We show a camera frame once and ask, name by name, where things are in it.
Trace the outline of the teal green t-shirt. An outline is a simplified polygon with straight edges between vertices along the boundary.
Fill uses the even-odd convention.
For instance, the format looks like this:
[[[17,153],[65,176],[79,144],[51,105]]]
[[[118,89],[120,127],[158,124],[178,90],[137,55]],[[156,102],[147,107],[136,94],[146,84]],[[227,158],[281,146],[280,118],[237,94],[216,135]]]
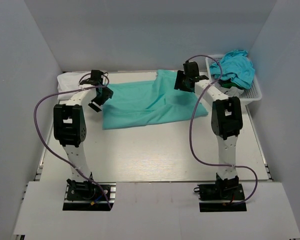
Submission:
[[[177,73],[158,70],[155,80],[110,84],[112,98],[102,107],[104,130],[143,127],[206,117],[192,92],[175,90]]]

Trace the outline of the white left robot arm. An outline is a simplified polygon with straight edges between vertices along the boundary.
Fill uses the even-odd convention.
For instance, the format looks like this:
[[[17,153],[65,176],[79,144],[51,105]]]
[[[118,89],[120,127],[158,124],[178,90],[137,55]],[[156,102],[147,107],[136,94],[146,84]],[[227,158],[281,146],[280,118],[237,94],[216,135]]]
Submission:
[[[97,113],[102,110],[102,105],[113,96],[107,84],[109,79],[105,72],[92,70],[81,77],[79,89],[72,90],[72,96],[65,103],[53,108],[53,135],[66,153],[62,160],[71,168],[67,184],[69,190],[83,200],[100,196],[108,198],[108,192],[94,181],[83,144],[87,136],[84,108],[90,107]]]

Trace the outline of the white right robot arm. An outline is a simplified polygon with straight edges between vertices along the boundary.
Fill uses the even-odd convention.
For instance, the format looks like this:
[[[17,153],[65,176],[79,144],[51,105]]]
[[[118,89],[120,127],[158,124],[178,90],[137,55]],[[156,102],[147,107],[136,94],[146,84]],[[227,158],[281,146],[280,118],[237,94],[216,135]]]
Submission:
[[[226,200],[239,186],[235,169],[236,144],[243,128],[241,102],[238,97],[222,93],[208,77],[200,75],[195,61],[186,61],[177,72],[174,88],[201,96],[211,106],[211,128],[218,143],[216,195]]]

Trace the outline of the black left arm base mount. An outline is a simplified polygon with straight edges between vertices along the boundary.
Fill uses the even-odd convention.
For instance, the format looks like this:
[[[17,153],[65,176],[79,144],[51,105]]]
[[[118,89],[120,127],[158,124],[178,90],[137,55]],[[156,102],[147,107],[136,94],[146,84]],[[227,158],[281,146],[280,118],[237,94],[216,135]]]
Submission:
[[[101,184],[101,187],[103,191],[91,182],[68,179],[62,210],[109,212],[115,202],[116,184]]]

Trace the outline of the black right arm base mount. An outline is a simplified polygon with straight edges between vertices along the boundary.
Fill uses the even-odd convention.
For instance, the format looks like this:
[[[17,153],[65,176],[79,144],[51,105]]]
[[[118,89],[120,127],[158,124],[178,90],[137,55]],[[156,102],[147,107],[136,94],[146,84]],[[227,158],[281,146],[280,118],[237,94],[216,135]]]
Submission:
[[[193,192],[198,195],[199,211],[201,213],[246,212],[246,203],[242,184],[236,189],[220,193],[215,184],[198,184]]]

